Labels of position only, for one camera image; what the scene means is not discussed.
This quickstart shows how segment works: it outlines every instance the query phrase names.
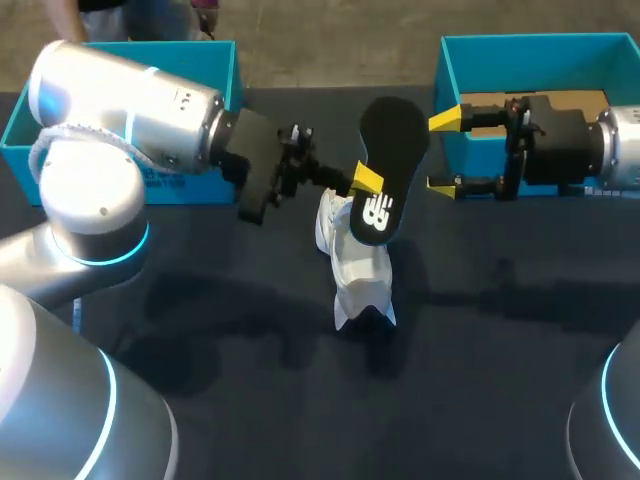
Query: white sneaker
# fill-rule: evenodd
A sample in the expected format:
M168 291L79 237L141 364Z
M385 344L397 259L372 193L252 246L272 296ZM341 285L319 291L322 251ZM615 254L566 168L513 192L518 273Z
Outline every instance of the white sneaker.
M396 324L391 305L391 260L385 246L358 242L349 228L353 198L342 198L325 190L316 217L316 245L331 257L338 292L333 304L336 330L374 306Z

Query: person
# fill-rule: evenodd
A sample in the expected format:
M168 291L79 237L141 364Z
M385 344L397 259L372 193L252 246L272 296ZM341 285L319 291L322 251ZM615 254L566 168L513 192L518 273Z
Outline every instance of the person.
M211 28L206 11L194 8L189 0L43 2L58 35L71 42L189 41L211 37L210 32L204 32L204 27Z

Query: cardboard box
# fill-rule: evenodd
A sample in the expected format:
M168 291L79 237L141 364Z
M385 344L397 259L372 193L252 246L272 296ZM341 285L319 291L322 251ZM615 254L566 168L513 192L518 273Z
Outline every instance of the cardboard box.
M548 95L555 108L579 108L592 120L609 105L640 105L638 85L640 50L626 33L443 37L434 105L440 113L460 103L502 105ZM503 173L504 129L438 136L453 173ZM555 195L556 189L523 186L521 194Z
M592 122L600 112L609 107L609 101L602 90L556 90L545 92L509 92L509 93L463 93L462 103L477 106L504 105L512 98L524 96L547 96L551 106L556 110L581 110L587 121ZM472 138L502 137L507 131L504 127L477 128L471 132Z
M222 92L228 110L238 111L242 106L243 89L234 42L116 42L90 46L215 88ZM28 166L29 151L41 127L31 115L27 98L28 84L0 140L0 152L28 201L41 205L38 186ZM142 171L148 204L228 204L235 199L233 185L225 182L217 170L204 175L169 175L149 168Z

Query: shoe insole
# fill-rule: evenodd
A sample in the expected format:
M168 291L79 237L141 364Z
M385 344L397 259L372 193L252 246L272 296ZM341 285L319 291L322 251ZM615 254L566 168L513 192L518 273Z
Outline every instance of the shoe insole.
M381 97L360 119L366 165L384 178L382 193L356 191L351 233L365 245L385 245L398 231L413 176L429 147L427 122L408 100Z

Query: table surface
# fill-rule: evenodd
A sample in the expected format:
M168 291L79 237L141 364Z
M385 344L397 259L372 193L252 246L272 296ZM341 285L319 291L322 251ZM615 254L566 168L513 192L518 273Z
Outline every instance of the table surface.
M430 111L429 88L247 96L351 166L359 116L385 94ZM15 100L0 96L4 119ZM640 203L455 203L424 188L442 164L434 142L389 246L393 335L369 321L334 332L319 189L261 228L229 206L149 208L148 268L84 299L83 334L171 404L178 479L570 478L572 399L640 311ZM0 194L0 235L42 218L4 163Z

